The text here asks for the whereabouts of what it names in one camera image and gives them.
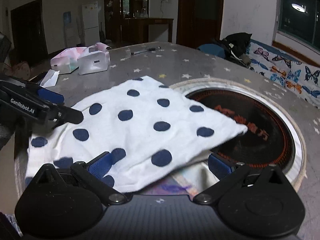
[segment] paper packaging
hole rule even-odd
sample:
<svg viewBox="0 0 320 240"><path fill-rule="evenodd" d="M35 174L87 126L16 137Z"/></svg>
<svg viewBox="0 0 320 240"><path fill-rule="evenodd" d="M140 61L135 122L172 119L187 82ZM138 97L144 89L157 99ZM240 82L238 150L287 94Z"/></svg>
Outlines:
<svg viewBox="0 0 320 240"><path fill-rule="evenodd" d="M85 49L86 47L65 49L51 59L51 68L60 71L60 74L71 73L79 66L77 59Z"/></svg>
<svg viewBox="0 0 320 240"><path fill-rule="evenodd" d="M79 74L89 74L105 71L110 65L109 46L98 42L87 47L78 58Z"/></svg>
<svg viewBox="0 0 320 240"><path fill-rule="evenodd" d="M40 86L43 88L54 87L57 83L59 71L50 69L41 81Z"/></svg>

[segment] orange butterfly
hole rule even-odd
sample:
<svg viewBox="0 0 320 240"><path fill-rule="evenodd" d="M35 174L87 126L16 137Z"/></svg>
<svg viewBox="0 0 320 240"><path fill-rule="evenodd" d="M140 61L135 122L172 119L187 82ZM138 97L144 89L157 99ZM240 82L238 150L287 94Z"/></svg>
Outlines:
<svg viewBox="0 0 320 240"><path fill-rule="evenodd" d="M290 81L286 81L287 83L287 87L290 88L290 89L294 89L294 90L297 90L299 92L299 94L301 94L301 88L302 86L300 86L299 84L293 84L291 83Z"/></svg>
<svg viewBox="0 0 320 240"><path fill-rule="evenodd" d="M285 78L285 76L287 75L287 73L284 70L283 71L281 71L280 69L278 70L275 66L272 66L270 70L271 72L279 73L283 78Z"/></svg>

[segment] white refrigerator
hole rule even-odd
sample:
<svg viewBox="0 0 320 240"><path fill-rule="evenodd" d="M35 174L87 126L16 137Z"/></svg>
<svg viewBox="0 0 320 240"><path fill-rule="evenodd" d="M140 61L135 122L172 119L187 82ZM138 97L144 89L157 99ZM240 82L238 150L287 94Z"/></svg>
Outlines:
<svg viewBox="0 0 320 240"><path fill-rule="evenodd" d="M97 42L100 42L98 2L82 5L82 19L85 46L92 46Z"/></svg>

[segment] pen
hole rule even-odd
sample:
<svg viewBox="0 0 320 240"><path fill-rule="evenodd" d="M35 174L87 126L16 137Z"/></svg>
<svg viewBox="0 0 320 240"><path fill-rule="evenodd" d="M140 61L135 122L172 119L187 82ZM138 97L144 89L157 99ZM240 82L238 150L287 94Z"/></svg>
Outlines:
<svg viewBox="0 0 320 240"><path fill-rule="evenodd" d="M138 51L132 52L131 55L137 55L139 53L148 52L148 51L155 51L157 49L161 49L161 47L138 50Z"/></svg>

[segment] polka dot cloth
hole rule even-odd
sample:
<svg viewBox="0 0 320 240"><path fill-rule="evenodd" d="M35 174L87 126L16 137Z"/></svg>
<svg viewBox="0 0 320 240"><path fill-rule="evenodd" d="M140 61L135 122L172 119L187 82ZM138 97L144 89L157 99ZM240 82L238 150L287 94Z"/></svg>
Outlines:
<svg viewBox="0 0 320 240"><path fill-rule="evenodd" d="M34 127L26 178L44 163L68 168L104 153L92 174L120 192L138 191L247 131L148 76L93 94L74 108L84 115L81 124L47 132Z"/></svg>

